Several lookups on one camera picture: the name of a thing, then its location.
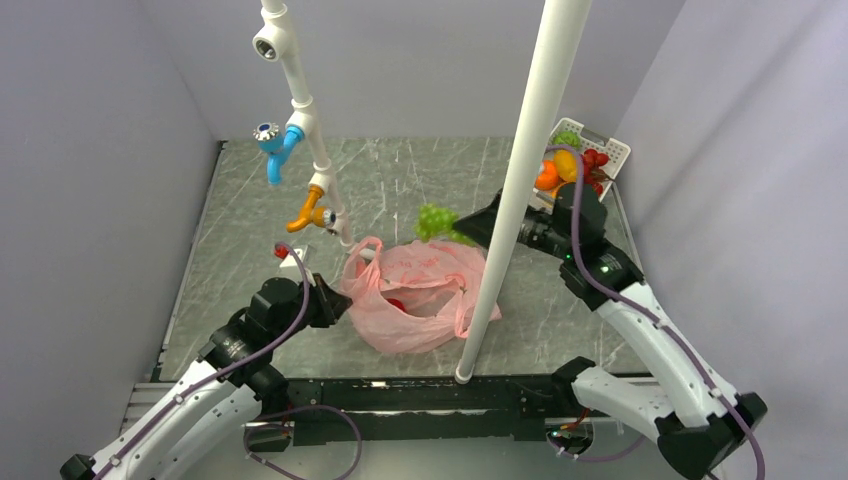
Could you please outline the green fake grape bunch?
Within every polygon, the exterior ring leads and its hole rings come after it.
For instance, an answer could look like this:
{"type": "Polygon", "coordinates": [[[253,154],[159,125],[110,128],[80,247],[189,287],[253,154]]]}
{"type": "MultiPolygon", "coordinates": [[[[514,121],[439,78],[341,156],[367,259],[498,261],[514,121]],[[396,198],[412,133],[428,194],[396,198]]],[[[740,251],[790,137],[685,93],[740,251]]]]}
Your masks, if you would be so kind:
{"type": "Polygon", "coordinates": [[[454,229],[453,224],[458,219],[459,215],[453,210],[427,203],[419,207],[414,233],[422,242],[436,239],[475,246],[473,240],[454,229]]]}

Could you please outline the red fake fruit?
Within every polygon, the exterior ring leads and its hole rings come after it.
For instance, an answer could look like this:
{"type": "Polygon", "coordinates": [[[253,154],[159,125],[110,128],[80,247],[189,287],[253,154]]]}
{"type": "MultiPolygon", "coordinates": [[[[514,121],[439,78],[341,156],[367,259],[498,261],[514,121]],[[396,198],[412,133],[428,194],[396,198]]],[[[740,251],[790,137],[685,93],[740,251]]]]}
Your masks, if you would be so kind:
{"type": "Polygon", "coordinates": [[[387,301],[390,305],[392,305],[392,306],[394,306],[395,308],[397,308],[398,310],[400,310],[401,312],[404,312],[404,313],[406,313],[406,312],[407,312],[407,310],[406,310],[406,308],[405,308],[404,304],[403,304],[400,300],[398,300],[398,299],[394,299],[394,298],[387,298],[387,299],[386,299],[386,301],[387,301]]]}

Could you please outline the pink plastic bag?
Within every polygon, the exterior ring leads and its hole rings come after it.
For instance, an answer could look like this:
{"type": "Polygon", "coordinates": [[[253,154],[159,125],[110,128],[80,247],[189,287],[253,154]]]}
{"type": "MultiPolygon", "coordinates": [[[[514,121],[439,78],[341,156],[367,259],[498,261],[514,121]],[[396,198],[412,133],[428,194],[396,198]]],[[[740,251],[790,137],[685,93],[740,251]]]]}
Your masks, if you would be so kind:
{"type": "Polygon", "coordinates": [[[347,313],[368,345],[384,354],[425,353],[468,337],[485,264],[477,247],[415,240],[385,248],[369,236],[351,249],[339,291],[353,301],[347,313]]]}

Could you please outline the yellow fake mango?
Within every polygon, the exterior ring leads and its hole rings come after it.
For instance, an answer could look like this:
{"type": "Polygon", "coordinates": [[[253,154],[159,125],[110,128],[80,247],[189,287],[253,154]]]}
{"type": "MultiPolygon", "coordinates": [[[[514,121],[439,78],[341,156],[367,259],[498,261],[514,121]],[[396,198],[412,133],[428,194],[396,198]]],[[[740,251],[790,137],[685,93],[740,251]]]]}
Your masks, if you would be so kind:
{"type": "Polygon", "coordinates": [[[557,196],[558,196],[558,192],[559,192],[559,191],[560,191],[560,190],[561,190],[561,189],[562,189],[565,185],[566,185],[566,182],[560,183],[559,185],[557,185],[555,188],[553,188],[553,189],[549,192],[549,195],[550,195],[553,199],[556,199],[556,198],[557,198],[557,196]]]}

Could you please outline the orange fake fruit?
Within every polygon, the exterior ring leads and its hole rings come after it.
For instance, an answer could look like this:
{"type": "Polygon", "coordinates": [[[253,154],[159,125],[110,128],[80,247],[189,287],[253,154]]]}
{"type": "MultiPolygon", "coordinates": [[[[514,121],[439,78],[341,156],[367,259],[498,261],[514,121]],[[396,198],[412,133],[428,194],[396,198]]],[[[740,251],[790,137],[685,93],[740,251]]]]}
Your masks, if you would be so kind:
{"type": "Polygon", "coordinates": [[[552,191],[562,183],[555,164],[551,160],[543,160],[534,187],[539,191],[552,191]]]}

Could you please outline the red lychee bunch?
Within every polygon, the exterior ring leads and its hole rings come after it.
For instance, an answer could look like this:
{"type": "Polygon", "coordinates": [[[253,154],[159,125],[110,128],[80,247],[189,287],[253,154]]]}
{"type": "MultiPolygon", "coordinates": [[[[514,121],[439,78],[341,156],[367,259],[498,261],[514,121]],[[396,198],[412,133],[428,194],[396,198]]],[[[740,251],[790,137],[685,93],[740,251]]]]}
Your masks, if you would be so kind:
{"type": "Polygon", "coordinates": [[[582,153],[581,158],[584,165],[584,183],[601,197],[604,186],[611,182],[611,177],[603,170],[610,161],[609,156],[595,149],[587,149],[582,153]]]}

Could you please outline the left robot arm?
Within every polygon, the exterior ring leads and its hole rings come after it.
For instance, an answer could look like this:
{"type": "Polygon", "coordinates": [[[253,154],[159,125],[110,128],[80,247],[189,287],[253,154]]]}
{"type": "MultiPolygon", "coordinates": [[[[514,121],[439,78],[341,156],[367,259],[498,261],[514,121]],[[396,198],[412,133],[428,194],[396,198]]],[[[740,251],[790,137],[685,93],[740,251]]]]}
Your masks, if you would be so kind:
{"type": "Polygon", "coordinates": [[[215,443],[290,404],[273,351],[307,328],[328,328],[352,306],[318,274],[271,278],[210,336],[197,359],[132,427],[93,455],[75,454],[63,479],[176,479],[215,443]]]}

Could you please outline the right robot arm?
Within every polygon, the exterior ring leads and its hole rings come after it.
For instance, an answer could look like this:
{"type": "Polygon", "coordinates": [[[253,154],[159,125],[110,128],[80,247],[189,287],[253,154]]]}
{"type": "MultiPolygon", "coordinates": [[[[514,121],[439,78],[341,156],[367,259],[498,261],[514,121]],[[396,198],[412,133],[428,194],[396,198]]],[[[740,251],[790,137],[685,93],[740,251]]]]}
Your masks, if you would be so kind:
{"type": "Polygon", "coordinates": [[[551,210],[525,209],[517,240],[560,260],[565,286],[622,336],[659,388],[637,386],[576,357],[551,376],[553,406],[564,415],[586,408],[623,423],[653,442],[687,479],[712,477],[748,443],[756,476],[764,478],[754,430],[767,413],[765,402],[754,392],[738,392],[696,352],[636,263],[607,239],[606,219],[593,190],[567,184],[551,210]]]}

